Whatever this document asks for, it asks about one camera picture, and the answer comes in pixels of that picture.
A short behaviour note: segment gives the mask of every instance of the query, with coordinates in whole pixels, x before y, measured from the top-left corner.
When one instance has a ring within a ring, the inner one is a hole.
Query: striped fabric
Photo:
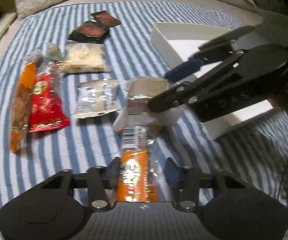
[[[24,63],[21,58],[36,46],[46,52],[46,42],[64,51],[68,34],[91,13],[107,10],[122,24],[111,28],[105,40],[106,60],[113,71],[105,74],[72,74],[62,80],[61,96],[67,116],[74,111],[78,97],[76,85],[100,78],[124,80],[136,76],[162,77],[168,67],[150,42],[153,22],[185,22],[237,28],[241,23],[224,11],[203,9],[170,1],[74,4],[47,9],[27,17],[0,61],[0,208],[9,200],[64,169],[85,172],[94,165],[107,165],[120,155],[121,138],[113,132],[115,114],[99,118],[72,120],[69,127],[57,131],[31,133],[24,151],[9,151],[9,110]],[[125,104],[125,90],[118,102]],[[276,196],[280,175],[288,158],[288,118],[271,114],[211,141],[203,125],[188,110],[177,125],[164,129],[157,138],[155,158],[159,162],[161,200],[171,199],[163,177],[167,157],[178,164],[201,168],[204,172],[221,168],[240,176],[271,196]],[[87,202],[85,190],[75,198]],[[201,203],[212,198],[210,190],[201,194]]]

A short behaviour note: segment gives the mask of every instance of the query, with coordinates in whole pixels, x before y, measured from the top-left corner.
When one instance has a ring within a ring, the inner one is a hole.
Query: white box
[[[191,54],[199,51],[198,47],[200,45],[229,31],[229,29],[225,28],[191,23],[154,23],[151,42],[162,55],[168,67],[173,69],[186,61]],[[193,82],[219,63],[205,65],[200,71],[182,81]],[[264,100],[205,122],[203,125],[210,138],[214,140],[272,109],[271,104],[267,100]]]

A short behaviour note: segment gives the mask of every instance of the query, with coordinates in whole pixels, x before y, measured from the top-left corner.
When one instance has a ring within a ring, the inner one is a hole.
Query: white rice cake package
[[[77,86],[79,97],[73,117],[83,119],[120,110],[116,103],[117,79],[99,79],[82,82]]]
[[[66,46],[68,55],[59,68],[60,73],[110,72],[106,65],[104,45],[93,43],[74,43]]]

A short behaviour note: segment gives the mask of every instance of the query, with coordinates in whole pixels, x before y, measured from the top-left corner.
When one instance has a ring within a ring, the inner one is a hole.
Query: metal screw
[[[184,90],[184,87],[178,87],[177,89],[176,89],[176,92],[180,92],[180,91],[183,91]]]
[[[193,96],[193,97],[191,97],[190,99],[188,99],[188,103],[189,104],[192,104],[192,103],[194,103],[194,102],[196,102],[197,101],[197,97],[196,96]]]
[[[189,200],[182,201],[179,205],[184,209],[193,209],[195,207],[195,203]]]
[[[95,208],[105,208],[107,206],[107,202],[105,200],[95,200],[92,202],[92,206]]]

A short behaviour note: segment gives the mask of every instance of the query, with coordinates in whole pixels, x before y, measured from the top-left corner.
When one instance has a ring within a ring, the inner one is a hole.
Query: snack package
[[[39,49],[25,56],[23,60],[28,62],[17,83],[11,108],[11,132],[9,148],[17,153],[21,143],[26,140],[31,111],[31,95],[36,78],[36,69],[43,60]]]
[[[153,113],[147,106],[148,100],[169,89],[169,82],[164,78],[139,77],[129,81],[127,105],[116,118],[113,129],[120,132],[127,125],[172,125],[177,122],[183,108],[171,108],[162,113]]]
[[[108,27],[114,27],[116,25],[121,24],[119,20],[115,19],[107,11],[95,12],[95,13],[92,13],[92,16],[97,22],[103,23],[104,25],[107,25]]]
[[[47,57],[52,59],[54,62],[63,61],[61,50],[57,44],[47,43]]]
[[[156,174],[152,166],[152,143],[148,126],[124,128],[116,201],[158,201]]]
[[[60,73],[109,72],[104,58],[104,45],[76,43],[66,46],[68,55]]]
[[[60,129],[70,125],[69,119],[62,112],[57,67],[57,64],[49,64],[46,60],[39,71],[32,95],[29,132]]]
[[[79,97],[73,117],[86,118],[120,110],[116,104],[117,79],[100,79],[82,82],[77,86]]]
[[[100,42],[109,34],[108,26],[99,23],[87,21],[77,29],[73,30],[68,37],[71,41],[88,43]]]

